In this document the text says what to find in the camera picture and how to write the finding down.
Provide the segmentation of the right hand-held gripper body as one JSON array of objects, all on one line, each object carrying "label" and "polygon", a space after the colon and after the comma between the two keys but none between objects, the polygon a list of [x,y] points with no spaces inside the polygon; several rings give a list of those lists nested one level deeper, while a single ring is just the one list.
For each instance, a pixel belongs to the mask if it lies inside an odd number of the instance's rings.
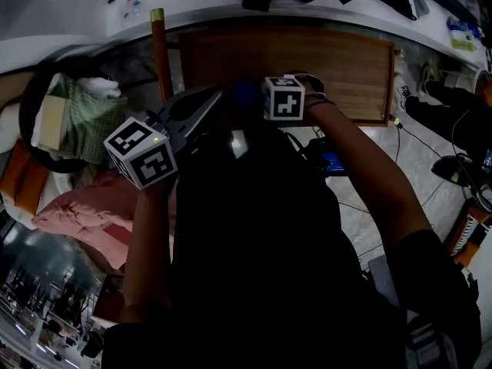
[{"label": "right hand-held gripper body", "polygon": [[298,72],[281,77],[265,77],[262,84],[264,119],[302,121],[306,84],[309,84],[309,95],[325,96],[324,82],[308,73]]}]

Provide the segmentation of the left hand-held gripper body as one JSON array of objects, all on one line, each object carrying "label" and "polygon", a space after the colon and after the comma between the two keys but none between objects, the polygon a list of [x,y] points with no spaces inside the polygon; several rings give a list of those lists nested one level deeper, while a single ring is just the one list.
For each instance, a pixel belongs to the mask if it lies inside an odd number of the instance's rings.
[{"label": "left hand-held gripper body", "polygon": [[104,141],[112,161],[136,188],[145,189],[174,174],[184,162],[193,118],[165,111],[130,117]]}]

